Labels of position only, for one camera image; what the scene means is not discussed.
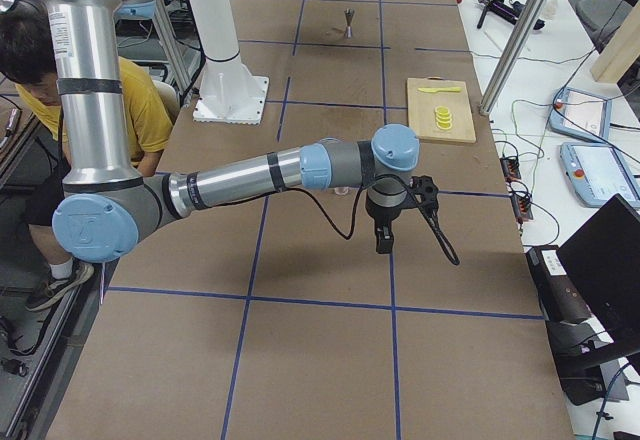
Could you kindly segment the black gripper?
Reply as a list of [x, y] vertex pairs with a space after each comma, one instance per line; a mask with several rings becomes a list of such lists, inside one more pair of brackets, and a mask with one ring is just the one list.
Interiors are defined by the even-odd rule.
[[391, 254], [394, 235], [391, 223], [402, 210], [417, 209], [432, 230], [439, 229], [439, 189], [430, 176], [380, 174], [367, 189], [366, 210], [375, 222], [376, 252]]

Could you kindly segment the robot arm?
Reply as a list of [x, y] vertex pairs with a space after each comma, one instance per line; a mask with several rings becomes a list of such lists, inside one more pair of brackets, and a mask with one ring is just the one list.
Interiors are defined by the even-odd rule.
[[57, 90], [69, 142], [64, 200], [52, 227], [58, 243], [88, 262], [110, 262], [141, 240], [195, 211], [283, 191], [353, 187], [374, 221], [376, 249], [393, 249], [392, 223], [421, 213], [440, 244], [437, 188], [416, 177], [419, 141], [390, 124], [368, 141], [325, 139], [190, 174], [158, 174], [157, 153], [131, 160], [127, 110], [115, 36], [118, 16], [149, 18], [156, 0], [40, 0], [47, 8]]

